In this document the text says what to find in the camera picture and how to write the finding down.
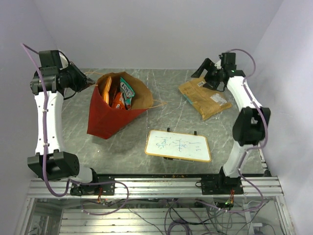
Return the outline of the red paper bag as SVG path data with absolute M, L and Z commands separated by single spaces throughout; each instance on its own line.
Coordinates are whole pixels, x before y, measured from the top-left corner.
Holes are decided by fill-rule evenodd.
M 112 79 L 114 85 L 119 84 L 119 79 L 123 78 L 134 90 L 135 96 L 132 98 L 130 110 L 112 108 L 104 102 L 102 93 L 108 78 Z M 152 92 L 138 78 L 131 76 L 125 71 L 103 74 L 96 81 L 96 86 L 91 96 L 87 133 L 103 139 L 109 139 L 143 112 L 153 108 L 154 102 Z

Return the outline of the orange striped snack packet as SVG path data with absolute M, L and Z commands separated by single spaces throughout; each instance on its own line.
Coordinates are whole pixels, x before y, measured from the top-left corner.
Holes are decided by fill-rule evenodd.
M 110 102 L 109 92 L 110 92 L 111 84 L 112 84 L 112 77 L 109 76 L 107 80 L 105 81 L 103 92 L 102 92 L 103 101 L 107 104 L 109 104 Z

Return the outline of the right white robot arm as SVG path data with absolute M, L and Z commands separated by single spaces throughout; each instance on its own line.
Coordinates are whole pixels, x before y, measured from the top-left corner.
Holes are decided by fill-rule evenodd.
M 248 86 L 246 75 L 236 65 L 237 49 L 231 49 L 219 55 L 219 61 L 213 62 L 205 58 L 192 78 L 199 78 L 205 71 L 204 87 L 217 91 L 220 84 L 228 89 L 239 109 L 239 115 L 232 128 L 234 144 L 227 162 L 222 169 L 224 175 L 237 178 L 245 159 L 254 149 L 262 149 L 268 141 L 268 123 L 271 115 L 270 108 L 264 107 L 257 101 Z

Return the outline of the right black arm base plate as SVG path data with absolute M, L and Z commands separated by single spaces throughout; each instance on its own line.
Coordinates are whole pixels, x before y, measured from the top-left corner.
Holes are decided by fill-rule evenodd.
M 241 195 L 244 193 L 241 182 L 234 186 L 220 184 L 218 180 L 202 178 L 195 183 L 201 189 L 202 195 Z

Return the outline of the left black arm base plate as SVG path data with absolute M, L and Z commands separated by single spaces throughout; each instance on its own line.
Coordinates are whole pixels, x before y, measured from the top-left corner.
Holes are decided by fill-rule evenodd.
M 114 195 L 115 183 L 111 176 L 99 176 L 96 185 L 78 185 L 72 183 L 70 195 L 89 196 L 89 195 Z

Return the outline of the teal Fox's candy packet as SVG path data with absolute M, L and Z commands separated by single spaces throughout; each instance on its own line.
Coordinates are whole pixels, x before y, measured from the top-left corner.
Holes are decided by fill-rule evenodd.
M 125 108 L 130 110 L 132 107 L 132 98 L 135 96 L 135 92 L 123 77 L 120 77 L 120 91 L 122 92 L 124 98 Z

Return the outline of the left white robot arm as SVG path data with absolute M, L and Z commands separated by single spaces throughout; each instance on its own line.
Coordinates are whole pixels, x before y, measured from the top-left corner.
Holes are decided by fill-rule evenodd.
M 38 111 L 38 140 L 28 167 L 42 180 L 73 179 L 82 182 L 88 194 L 99 191 L 93 170 L 81 166 L 75 154 L 66 152 L 63 140 L 62 106 L 68 89 L 79 93 L 95 84 L 59 50 L 39 52 L 41 66 L 30 82 Z

